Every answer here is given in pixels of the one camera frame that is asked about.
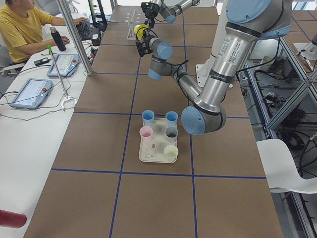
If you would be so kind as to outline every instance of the blue cup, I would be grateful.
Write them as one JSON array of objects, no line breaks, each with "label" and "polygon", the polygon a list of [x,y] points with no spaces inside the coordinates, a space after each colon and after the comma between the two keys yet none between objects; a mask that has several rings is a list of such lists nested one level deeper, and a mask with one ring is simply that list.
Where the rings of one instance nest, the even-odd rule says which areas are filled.
[{"label": "blue cup", "polygon": [[175,127],[178,119],[178,114],[173,111],[166,113],[165,118],[167,120],[167,125],[170,127]]},{"label": "blue cup", "polygon": [[152,125],[154,122],[154,112],[151,110],[146,110],[142,112],[142,118],[144,125]]}]

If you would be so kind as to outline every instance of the white chair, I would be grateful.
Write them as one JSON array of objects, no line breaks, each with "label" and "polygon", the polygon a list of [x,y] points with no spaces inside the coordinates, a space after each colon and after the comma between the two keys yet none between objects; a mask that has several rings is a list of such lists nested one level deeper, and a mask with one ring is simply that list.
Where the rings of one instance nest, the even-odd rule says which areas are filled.
[{"label": "white chair", "polygon": [[257,146],[271,192],[317,193],[317,178],[299,176],[291,152],[282,140],[262,140]]},{"label": "white chair", "polygon": [[17,76],[17,68],[24,66],[24,63],[10,65],[11,59],[6,46],[0,44],[0,74],[2,77]]}]

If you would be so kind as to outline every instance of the paper cup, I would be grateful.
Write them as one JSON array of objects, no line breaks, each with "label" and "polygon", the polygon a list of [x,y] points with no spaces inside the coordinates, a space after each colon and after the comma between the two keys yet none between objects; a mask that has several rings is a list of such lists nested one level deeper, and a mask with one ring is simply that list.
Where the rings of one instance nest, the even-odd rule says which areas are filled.
[{"label": "paper cup", "polygon": [[177,139],[177,136],[178,136],[178,130],[174,127],[168,127],[166,130],[165,130],[165,137],[166,137],[166,140],[170,143],[173,143],[176,141]]},{"label": "paper cup", "polygon": [[151,127],[146,125],[140,129],[139,133],[144,142],[149,142],[152,140],[153,130]]},{"label": "paper cup", "polygon": [[142,119],[144,125],[152,125],[154,122],[154,112],[151,110],[146,110],[142,112]]},{"label": "paper cup", "polygon": [[174,145],[168,145],[164,149],[164,155],[168,160],[174,160],[176,159],[178,155],[178,149]]},{"label": "paper cup", "polygon": [[167,125],[170,127],[175,127],[178,119],[178,114],[173,111],[166,113],[165,118],[167,120]]}]

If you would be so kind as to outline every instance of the gray cup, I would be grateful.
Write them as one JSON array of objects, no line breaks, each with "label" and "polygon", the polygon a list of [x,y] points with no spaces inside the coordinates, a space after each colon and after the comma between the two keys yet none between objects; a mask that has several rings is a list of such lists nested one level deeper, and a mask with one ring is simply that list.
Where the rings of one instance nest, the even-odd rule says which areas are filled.
[{"label": "gray cup", "polygon": [[176,141],[177,139],[177,136],[178,136],[178,130],[174,127],[168,127],[166,130],[165,130],[165,137],[166,137],[166,140],[170,143],[173,143]]}]

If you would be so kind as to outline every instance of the man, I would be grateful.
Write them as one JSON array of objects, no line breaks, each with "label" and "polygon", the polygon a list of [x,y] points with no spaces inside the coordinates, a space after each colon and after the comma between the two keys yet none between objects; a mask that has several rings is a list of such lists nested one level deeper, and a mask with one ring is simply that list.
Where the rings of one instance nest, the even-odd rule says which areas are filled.
[{"label": "man", "polygon": [[[74,19],[75,24],[86,22],[84,17]],[[26,62],[32,54],[56,46],[53,39],[43,41],[45,24],[65,25],[63,18],[48,15],[35,7],[34,0],[5,0],[0,8],[0,33],[13,63]],[[65,44],[69,39],[62,36]]]}]

